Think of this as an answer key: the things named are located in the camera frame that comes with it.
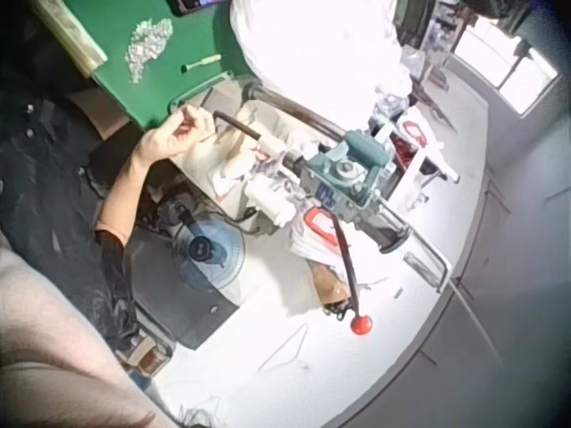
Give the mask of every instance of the smartphone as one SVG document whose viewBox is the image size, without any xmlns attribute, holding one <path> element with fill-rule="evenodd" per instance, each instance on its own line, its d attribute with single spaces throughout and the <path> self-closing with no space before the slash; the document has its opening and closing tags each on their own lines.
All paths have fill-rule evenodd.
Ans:
<svg viewBox="0 0 571 428">
<path fill-rule="evenodd" d="M 177 16 L 188 15 L 192 12 L 197 12 L 204 7 L 212 6 L 213 4 L 225 3 L 229 0 L 168 0 L 170 9 Z"/>
</svg>

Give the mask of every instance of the window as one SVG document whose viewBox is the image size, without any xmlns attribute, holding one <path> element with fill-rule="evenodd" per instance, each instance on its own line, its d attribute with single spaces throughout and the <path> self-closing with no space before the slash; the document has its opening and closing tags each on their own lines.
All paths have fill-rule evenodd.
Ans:
<svg viewBox="0 0 571 428">
<path fill-rule="evenodd" d="M 531 107 L 558 75 L 533 48 L 527 55 L 515 56 L 521 37 L 506 36 L 496 21 L 478 18 L 467 27 L 454 53 L 484 76 L 519 113 Z"/>
</svg>

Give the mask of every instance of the black sleeve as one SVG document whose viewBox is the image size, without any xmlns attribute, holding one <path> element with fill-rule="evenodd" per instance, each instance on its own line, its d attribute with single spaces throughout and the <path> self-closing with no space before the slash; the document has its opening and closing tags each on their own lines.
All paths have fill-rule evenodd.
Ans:
<svg viewBox="0 0 571 428">
<path fill-rule="evenodd" d="M 95 239 L 101 246 L 101 268 L 111 292 L 112 311 L 119 332 L 115 347 L 127 350 L 131 338 L 138 334 L 138 324 L 125 249 L 117 236 L 105 230 L 96 231 Z"/>
</svg>

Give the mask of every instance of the hand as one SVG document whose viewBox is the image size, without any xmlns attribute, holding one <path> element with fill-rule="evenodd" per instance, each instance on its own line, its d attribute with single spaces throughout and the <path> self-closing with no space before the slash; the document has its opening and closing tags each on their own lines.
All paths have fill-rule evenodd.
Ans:
<svg viewBox="0 0 571 428">
<path fill-rule="evenodd" d="M 143 165 L 150 167 L 156 161 L 187 152 L 195 143 L 214 133 L 214 120 L 210 113 L 187 104 L 158 128 L 145 133 L 133 155 Z"/>
</svg>

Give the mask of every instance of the wall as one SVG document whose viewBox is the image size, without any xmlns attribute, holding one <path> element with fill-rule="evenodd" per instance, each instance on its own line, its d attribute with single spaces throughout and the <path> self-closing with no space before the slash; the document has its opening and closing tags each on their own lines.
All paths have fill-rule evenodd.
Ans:
<svg viewBox="0 0 571 428">
<path fill-rule="evenodd" d="M 524 21 L 517 34 L 536 48 L 557 70 L 566 73 L 569 57 L 567 41 L 551 11 L 536 9 Z M 498 169 L 509 164 L 522 147 L 537 141 L 562 114 L 569 99 L 569 80 L 560 78 L 532 109 L 520 116 L 501 95 L 475 70 L 462 60 L 452 57 L 448 66 L 471 85 L 489 105 L 489 164 Z"/>
<path fill-rule="evenodd" d="M 567 417 L 570 130 L 561 119 L 491 176 L 511 213 L 488 199 L 466 296 L 503 365 L 452 298 L 421 352 L 345 427 L 535 427 Z"/>
</svg>

